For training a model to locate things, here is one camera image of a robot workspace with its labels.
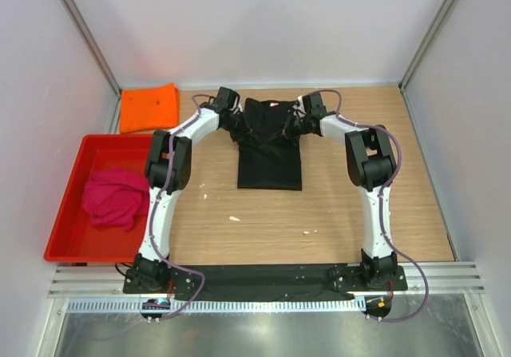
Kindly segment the black t shirt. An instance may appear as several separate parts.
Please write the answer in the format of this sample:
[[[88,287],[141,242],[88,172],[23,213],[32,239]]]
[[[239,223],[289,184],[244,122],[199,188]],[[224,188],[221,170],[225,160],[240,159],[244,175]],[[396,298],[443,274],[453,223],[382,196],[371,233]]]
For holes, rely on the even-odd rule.
[[[244,117],[249,131],[232,134],[238,144],[237,187],[300,191],[302,163],[299,137],[286,137],[285,123],[295,116],[292,101],[248,98]]]

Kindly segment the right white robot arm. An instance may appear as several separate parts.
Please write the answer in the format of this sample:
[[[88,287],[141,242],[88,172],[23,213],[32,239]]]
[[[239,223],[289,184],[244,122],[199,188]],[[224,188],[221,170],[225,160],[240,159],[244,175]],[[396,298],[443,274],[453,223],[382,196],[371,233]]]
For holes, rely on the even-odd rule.
[[[390,186],[400,170],[401,154],[394,153],[394,136],[384,126],[349,120],[340,109],[327,111],[323,92],[298,97],[283,133],[287,137],[316,134],[344,145],[347,173],[362,202],[364,239],[359,278],[370,290],[383,289],[398,270],[390,230]]]

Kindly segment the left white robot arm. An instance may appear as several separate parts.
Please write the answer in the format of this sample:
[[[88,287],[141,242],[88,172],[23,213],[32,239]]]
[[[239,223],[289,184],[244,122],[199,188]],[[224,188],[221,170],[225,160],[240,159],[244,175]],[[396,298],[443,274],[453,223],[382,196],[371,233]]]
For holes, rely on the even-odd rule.
[[[221,87],[216,96],[196,104],[196,112],[184,123],[153,133],[145,167],[148,218],[141,246],[126,273],[125,292],[159,293],[169,287],[173,215],[192,173],[193,147],[217,129],[235,126],[240,114],[240,95]]]

